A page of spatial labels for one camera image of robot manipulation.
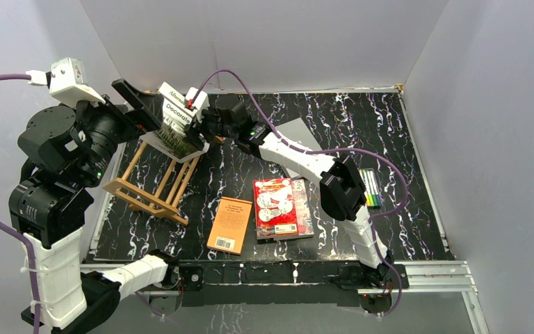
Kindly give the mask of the white palm leaf book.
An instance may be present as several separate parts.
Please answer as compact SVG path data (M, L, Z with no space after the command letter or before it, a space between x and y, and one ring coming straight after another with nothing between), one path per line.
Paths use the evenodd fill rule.
M179 164L205 154L210 147L208 142L203 142L202 148L198 149L189 143L185 136L167 125L162 125L156 131L147 132L141 139Z

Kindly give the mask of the brown Decorate Furniture book box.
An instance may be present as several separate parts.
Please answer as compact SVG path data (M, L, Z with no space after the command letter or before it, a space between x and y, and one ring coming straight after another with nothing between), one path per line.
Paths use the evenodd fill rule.
M186 136L186 126L191 124L193 117L183 111L170 100L163 102L163 123L181 137Z

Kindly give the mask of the white Afternoon tea book box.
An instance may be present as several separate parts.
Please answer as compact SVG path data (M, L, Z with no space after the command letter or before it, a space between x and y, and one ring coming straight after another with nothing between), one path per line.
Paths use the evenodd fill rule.
M158 88L157 92L160 93L164 98L170 100L173 104L183 108L186 106L185 97L178 92L175 88L169 85L166 82L163 82Z

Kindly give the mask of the grey book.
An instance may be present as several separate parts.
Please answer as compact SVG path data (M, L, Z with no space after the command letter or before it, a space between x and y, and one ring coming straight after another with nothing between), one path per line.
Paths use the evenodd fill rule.
M275 128L281 135L285 136L288 141L294 141L298 145L309 148L310 150L321 150L318 141L314 138L309 127L301 118L288 121Z

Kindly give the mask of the floral patterned book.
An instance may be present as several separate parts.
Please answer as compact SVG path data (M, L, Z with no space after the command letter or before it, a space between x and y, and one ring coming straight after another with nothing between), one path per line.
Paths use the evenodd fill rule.
M304 180L293 180L293 197L296 206L296 214L298 218L298 233L297 237L291 239L300 239L305 237L312 237L314 235L314 226L312 223L312 212L309 208L309 198Z

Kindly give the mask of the red comic treehouse book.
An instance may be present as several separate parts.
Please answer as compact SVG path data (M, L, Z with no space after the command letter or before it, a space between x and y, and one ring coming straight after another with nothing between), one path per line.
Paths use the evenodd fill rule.
M298 218L289 178L253 182L257 239L297 237Z

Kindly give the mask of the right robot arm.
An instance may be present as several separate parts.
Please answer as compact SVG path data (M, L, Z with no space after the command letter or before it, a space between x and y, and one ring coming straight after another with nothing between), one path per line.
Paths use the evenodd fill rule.
M209 106L198 106L193 98L188 98L184 107L194 114L193 121L186 126L190 139L199 135L206 139L231 138L242 152L289 168L315 184L320 191L321 208L342 224L355 247L364 277L360 285L385 288L392 283L392 276L399 273L378 236L374 217L366 206L366 186L350 157L363 150L310 150L282 135L267 116L254 120L238 98L225 105Z

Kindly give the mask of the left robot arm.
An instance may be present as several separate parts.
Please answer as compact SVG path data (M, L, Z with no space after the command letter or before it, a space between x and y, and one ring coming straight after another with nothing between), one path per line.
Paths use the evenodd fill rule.
M18 138L28 159L8 206L13 227L30 243L29 271L39 299L22 313L53 333L87 333L103 324L120 301L150 285L177 286L177 260L153 250L142 259L105 271L80 269L85 212L119 144L157 130L163 97L137 90L124 79L107 96L38 111Z

